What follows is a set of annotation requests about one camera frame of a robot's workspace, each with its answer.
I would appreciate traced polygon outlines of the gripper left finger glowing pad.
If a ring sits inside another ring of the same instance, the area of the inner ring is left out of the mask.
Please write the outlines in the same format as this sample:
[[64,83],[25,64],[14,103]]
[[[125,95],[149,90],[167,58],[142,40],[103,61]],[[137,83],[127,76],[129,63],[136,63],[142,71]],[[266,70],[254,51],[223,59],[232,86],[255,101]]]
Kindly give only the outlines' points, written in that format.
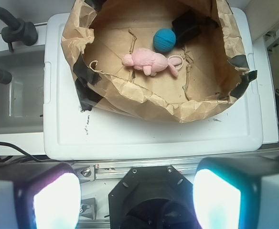
[[68,163],[0,163],[0,229],[74,229],[80,203]]

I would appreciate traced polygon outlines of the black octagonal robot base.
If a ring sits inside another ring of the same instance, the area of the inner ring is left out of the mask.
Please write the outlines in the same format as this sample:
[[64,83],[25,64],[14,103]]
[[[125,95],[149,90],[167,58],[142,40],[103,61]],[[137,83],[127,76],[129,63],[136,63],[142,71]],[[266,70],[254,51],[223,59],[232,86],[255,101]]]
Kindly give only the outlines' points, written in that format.
[[199,229],[193,184],[173,166],[133,167],[108,195],[112,229]]

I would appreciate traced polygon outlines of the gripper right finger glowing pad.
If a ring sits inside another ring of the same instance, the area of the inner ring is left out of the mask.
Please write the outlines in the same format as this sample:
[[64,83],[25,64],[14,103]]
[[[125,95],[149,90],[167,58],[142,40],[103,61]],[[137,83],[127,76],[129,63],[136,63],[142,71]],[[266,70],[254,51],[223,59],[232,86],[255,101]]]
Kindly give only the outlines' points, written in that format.
[[193,204],[204,229],[279,229],[279,156],[202,159]]

